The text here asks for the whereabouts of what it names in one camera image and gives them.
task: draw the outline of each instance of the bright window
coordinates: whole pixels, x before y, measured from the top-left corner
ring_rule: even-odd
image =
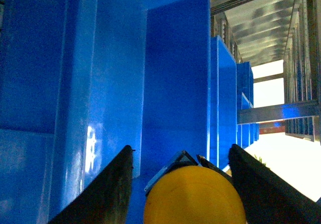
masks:
[[[266,63],[260,66],[252,67],[253,77],[267,77],[270,75],[276,75],[283,72],[283,60]]]
[[[254,84],[254,107],[265,107],[283,103],[283,78]]]

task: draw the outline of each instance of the corrugated metal ceiling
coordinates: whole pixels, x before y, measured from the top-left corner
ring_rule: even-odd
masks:
[[[211,0],[211,5],[223,1],[227,0]],[[243,61],[255,66],[283,59],[292,15],[299,2],[253,0],[225,11]]]

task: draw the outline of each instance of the yellow cylinder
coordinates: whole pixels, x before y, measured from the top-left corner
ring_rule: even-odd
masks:
[[[163,176],[150,191],[144,224],[246,224],[241,198],[219,173],[200,166]]]

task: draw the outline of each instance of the blue bin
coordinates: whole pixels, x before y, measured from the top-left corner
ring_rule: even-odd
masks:
[[[237,143],[236,63],[221,37],[211,39],[210,161],[223,169]]]
[[[237,64],[237,109],[253,108],[253,72],[250,62]],[[246,148],[258,139],[256,137],[256,124],[241,125],[238,127],[238,140],[242,141],[239,145]]]
[[[142,223],[143,188],[173,153],[207,155],[209,6],[6,0],[0,148],[21,164],[0,172],[0,223],[46,223],[127,144],[127,223]]]

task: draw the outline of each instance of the blue plastic container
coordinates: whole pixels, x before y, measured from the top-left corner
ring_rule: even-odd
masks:
[[[228,152],[237,143],[236,63],[218,36],[211,39],[210,161],[223,169]]]
[[[148,180],[207,155],[209,24],[209,0],[6,0],[0,223],[46,223],[127,144],[142,223]]]
[[[253,72],[250,62],[237,64],[237,109],[253,108]],[[258,140],[256,134],[257,125],[239,125],[238,127],[238,141],[242,148],[254,143]]]

